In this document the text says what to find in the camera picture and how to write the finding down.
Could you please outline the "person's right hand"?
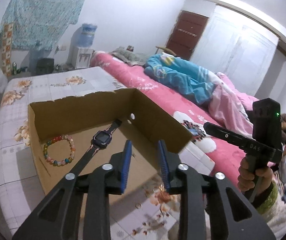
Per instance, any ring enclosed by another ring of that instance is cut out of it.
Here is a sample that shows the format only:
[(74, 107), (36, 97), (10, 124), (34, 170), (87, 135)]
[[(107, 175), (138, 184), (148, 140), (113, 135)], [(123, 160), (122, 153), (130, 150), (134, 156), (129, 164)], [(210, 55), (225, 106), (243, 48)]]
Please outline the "person's right hand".
[(256, 176), (259, 178), (262, 178), (261, 184), (259, 185), (256, 195), (259, 196), (261, 193), (266, 191), (268, 187), (270, 187), (270, 184), (272, 183), (273, 178), (273, 171), (270, 167), (265, 167), (263, 169), (258, 169), (255, 171), (255, 173), (249, 172), (249, 164), (244, 157), (240, 162), (240, 167), (238, 169), (239, 176), (238, 176), (238, 183), (237, 187), (243, 191), (246, 192), (249, 189), (253, 189), (255, 187), (254, 179)]

